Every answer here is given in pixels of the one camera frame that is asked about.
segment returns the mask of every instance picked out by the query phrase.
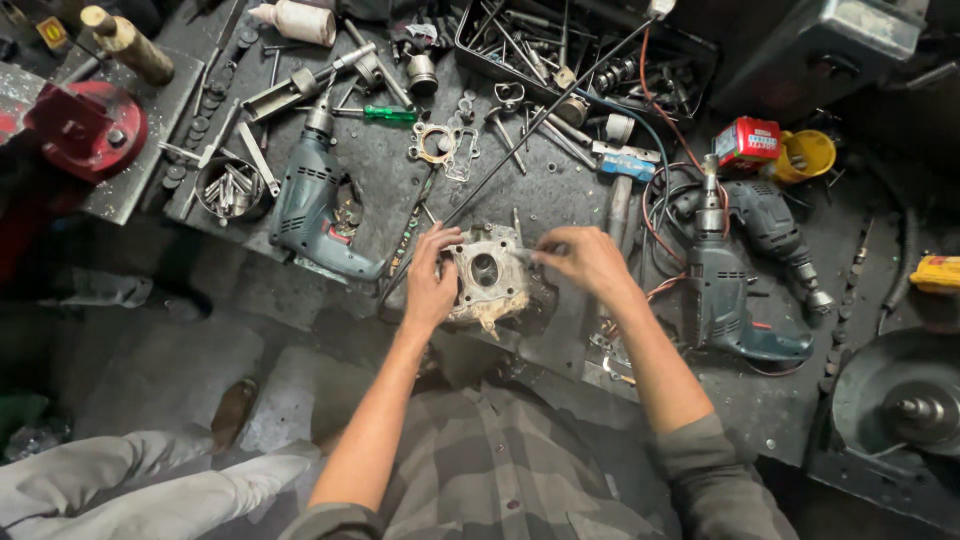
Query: dark work surface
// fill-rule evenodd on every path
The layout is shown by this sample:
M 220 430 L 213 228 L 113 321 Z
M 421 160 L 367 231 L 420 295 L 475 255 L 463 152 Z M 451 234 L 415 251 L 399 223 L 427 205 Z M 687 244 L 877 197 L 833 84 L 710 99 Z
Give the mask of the dark work surface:
M 191 25 L 190 30 L 182 28 L 183 10 L 180 10 L 175 20 L 168 24 L 162 33 L 159 42 L 176 43 L 173 46 L 181 50 L 190 49 L 187 52 L 205 59 L 210 47 L 213 46 L 213 41 L 208 39 L 201 29 L 206 27 L 206 32 L 215 38 L 223 24 L 226 15 L 224 7 L 227 4 L 221 6 L 208 19 L 198 19 Z M 244 24 L 249 24 L 246 15 L 240 21 L 241 26 Z M 405 84 L 406 74 L 403 71 L 405 63 L 393 66 L 387 52 L 385 31 L 381 28 L 361 26 L 361 32 L 381 46 L 381 59 L 394 71 L 400 83 Z M 234 97 L 243 100 L 266 87 L 272 59 L 261 60 L 259 48 L 264 42 L 278 44 L 285 40 L 273 29 L 261 30 L 260 34 L 261 42 L 255 44 L 239 62 L 229 97 L 214 115 L 207 138 L 202 144 L 206 144 L 215 136 L 226 115 L 228 104 Z M 224 54 L 224 58 L 230 55 L 232 46 L 233 44 Z M 337 37 L 332 53 L 320 47 L 289 51 L 281 61 L 278 77 L 282 79 L 304 66 L 317 69 L 326 65 L 335 56 L 353 48 L 354 43 L 349 35 L 342 32 Z M 418 103 L 432 110 L 433 116 L 430 122 L 445 123 L 455 111 L 456 102 L 462 96 L 464 87 L 476 90 L 478 94 L 474 102 L 476 120 L 472 124 L 467 124 L 467 127 L 479 132 L 478 148 L 481 151 L 480 158 L 475 160 L 471 167 L 469 182 L 465 184 L 453 182 L 446 179 L 443 172 L 437 175 L 436 185 L 427 204 L 433 214 L 441 218 L 462 201 L 467 191 L 503 157 L 506 146 L 483 122 L 483 117 L 490 107 L 492 82 L 456 65 L 452 54 L 445 55 L 437 62 L 437 72 L 440 90 L 433 98 L 419 100 Z M 335 101 L 339 101 L 350 80 L 352 80 L 352 73 L 338 79 L 338 84 L 332 93 Z M 369 98 L 354 94 L 350 97 L 347 106 L 357 108 L 367 103 L 388 105 L 393 104 L 394 100 L 387 90 L 381 90 Z M 291 110 L 271 121 L 271 145 L 267 153 L 267 161 L 278 177 L 285 167 L 290 148 L 300 135 L 303 117 L 302 112 Z M 180 123 L 178 129 L 180 135 L 174 137 L 175 143 L 180 142 L 185 134 L 186 122 Z M 520 116 L 505 118 L 504 123 L 511 137 L 517 140 L 522 118 Z M 724 127 L 719 120 L 708 119 L 702 124 L 697 128 L 696 133 L 690 136 L 694 152 L 698 156 L 702 156 L 708 150 L 709 139 Z M 406 155 L 407 148 L 412 144 L 411 134 L 412 131 L 409 128 L 365 124 L 361 120 L 346 117 L 340 117 L 336 121 L 335 136 L 338 144 L 333 152 L 350 176 L 363 186 L 364 220 L 355 236 L 354 246 L 366 256 L 392 257 L 397 242 L 406 230 L 410 211 L 420 191 L 420 186 L 416 185 L 412 179 L 417 178 L 422 182 L 426 178 L 427 163 L 411 160 Z M 671 142 L 665 141 L 668 148 Z M 646 134 L 638 136 L 634 140 L 634 145 L 656 148 Z M 227 147 L 241 156 L 246 156 L 238 135 L 233 135 L 229 139 Z M 459 220 L 459 225 L 469 226 L 488 222 L 510 225 L 512 224 L 511 212 L 513 208 L 517 208 L 523 241 L 525 245 L 532 246 L 542 233 L 557 226 L 602 224 L 606 216 L 609 181 L 598 180 L 585 167 L 581 167 L 578 171 L 576 160 L 540 134 L 531 138 L 529 153 L 522 150 L 519 153 L 527 165 L 528 174 L 521 176 L 516 165 L 508 161 L 468 207 Z M 685 160 L 682 152 L 677 154 L 676 158 Z M 557 163 L 557 172 L 547 171 L 548 162 Z M 160 167 L 159 176 L 156 178 L 157 184 L 162 178 L 162 170 L 163 167 Z M 821 180 L 791 187 L 789 191 L 814 205 L 814 210 L 810 212 L 799 207 L 792 208 L 811 246 L 822 287 L 839 300 L 852 263 L 865 208 L 868 203 L 876 199 L 878 207 L 886 209 L 888 205 L 886 194 L 881 185 L 872 178 L 858 177 L 851 172 L 848 172 L 831 190 L 832 205 L 828 203 L 824 183 Z M 231 223 L 226 228 L 221 228 L 211 216 L 205 215 L 202 209 L 195 207 L 186 224 L 241 243 L 268 257 L 285 259 L 286 255 L 282 251 L 266 242 L 268 220 L 269 217 L 252 224 Z M 428 226 L 428 220 L 422 216 L 420 230 Z M 847 346 L 851 349 L 866 343 L 873 335 L 879 303 L 886 294 L 897 269 L 895 258 L 900 255 L 900 246 L 896 242 L 898 230 L 896 219 L 883 217 L 877 220 L 871 232 L 869 245 L 871 255 L 861 278 L 861 285 L 857 289 L 858 295 L 862 298 L 858 298 L 855 306 L 855 324 L 848 327 L 850 340 Z M 738 231 L 734 231 L 734 239 L 738 237 Z M 666 255 L 659 253 L 658 257 L 665 260 Z M 784 331 L 790 326 L 803 331 L 807 323 L 804 321 L 802 304 L 791 294 L 786 285 L 783 269 L 751 256 L 745 255 L 745 257 L 750 258 L 756 268 L 756 275 L 773 283 L 769 298 L 749 300 L 755 319 L 771 324 L 778 331 Z M 661 280 L 662 276 L 649 271 L 644 288 L 649 290 Z M 403 298 L 401 296 L 403 286 L 398 292 L 400 294 L 396 294 L 394 298 Z M 679 285 L 662 294 L 653 303 L 655 312 L 668 332 L 683 332 L 684 314 L 680 310 L 682 294 L 683 286 Z M 363 308 L 348 307 L 351 313 L 373 314 L 369 295 L 353 296 L 355 303 Z M 909 315 L 910 312 L 909 306 L 904 306 L 898 315 L 889 321 L 889 328 L 896 328 L 901 324 L 909 326 L 911 324 L 909 319 L 899 321 L 898 318 L 903 314 Z M 799 466 L 803 460 L 807 434 L 819 397 L 818 382 L 823 376 L 826 354 L 831 345 L 830 332 L 835 323 L 836 315 L 834 314 L 812 329 L 815 339 L 813 358 L 802 369 L 785 377 L 762 376 L 751 371 L 743 360 L 734 357 L 697 352 L 685 352 L 684 357 L 700 378 L 717 412 L 728 426 L 743 433 L 749 445 L 757 452 Z M 570 339 L 577 338 L 576 332 L 570 333 Z M 588 348 L 588 357 L 599 361 L 595 355 L 596 351 Z

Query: shirt sleeve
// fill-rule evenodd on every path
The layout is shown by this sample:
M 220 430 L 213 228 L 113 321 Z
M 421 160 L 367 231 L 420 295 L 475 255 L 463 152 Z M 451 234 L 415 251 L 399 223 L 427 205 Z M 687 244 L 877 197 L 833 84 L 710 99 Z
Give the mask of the shirt sleeve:
M 656 446 L 674 505 L 691 537 L 798 539 L 716 414 L 658 435 Z
M 279 540 L 379 540 L 383 520 L 354 503 L 310 506 L 280 534 Z

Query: yellow container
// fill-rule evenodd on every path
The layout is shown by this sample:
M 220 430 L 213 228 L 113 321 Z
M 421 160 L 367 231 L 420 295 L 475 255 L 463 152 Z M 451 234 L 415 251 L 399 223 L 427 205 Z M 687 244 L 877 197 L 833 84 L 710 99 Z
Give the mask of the yellow container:
M 816 130 L 804 130 L 796 134 L 780 132 L 780 149 L 773 177 L 784 184 L 795 184 L 820 176 L 829 171 L 837 159 L 837 147 L 833 141 Z M 806 167 L 798 169 L 790 163 L 790 159 L 796 156 L 801 157 Z
M 956 294 L 960 292 L 960 257 L 924 257 L 910 281 L 923 292 Z

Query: gray pants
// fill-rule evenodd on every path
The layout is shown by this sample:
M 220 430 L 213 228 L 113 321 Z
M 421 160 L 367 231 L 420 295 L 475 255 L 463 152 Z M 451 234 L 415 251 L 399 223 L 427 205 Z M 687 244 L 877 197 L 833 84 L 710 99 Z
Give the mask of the gray pants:
M 250 512 L 321 455 L 300 440 L 223 471 L 154 484 L 81 513 L 97 493 L 176 467 L 212 444 L 209 431 L 135 431 L 65 444 L 0 467 L 0 530 L 13 540 L 193 540 Z

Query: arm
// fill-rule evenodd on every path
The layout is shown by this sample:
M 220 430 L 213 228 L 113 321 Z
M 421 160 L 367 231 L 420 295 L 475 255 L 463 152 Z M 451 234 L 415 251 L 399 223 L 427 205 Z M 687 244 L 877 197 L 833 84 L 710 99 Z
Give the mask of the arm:
M 560 245 L 563 255 L 551 252 Z M 796 539 L 713 412 L 707 394 L 663 333 L 619 249 L 595 227 L 547 233 L 534 258 L 560 270 L 610 309 L 623 336 L 636 391 L 657 434 L 657 453 L 692 537 Z
M 460 229 L 437 222 L 421 234 L 410 265 L 407 311 L 373 385 L 357 407 L 313 488 L 308 506 L 354 503 L 379 509 L 394 465 L 407 401 L 430 334 L 453 307 L 457 267 L 452 260 L 436 277 L 440 250 L 463 241 Z
M 546 253 L 560 245 L 567 248 L 564 255 Z M 611 311 L 654 431 L 668 433 L 713 412 L 707 394 L 660 329 L 608 235 L 596 227 L 560 227 L 541 238 L 537 250 L 537 262 L 560 270 Z

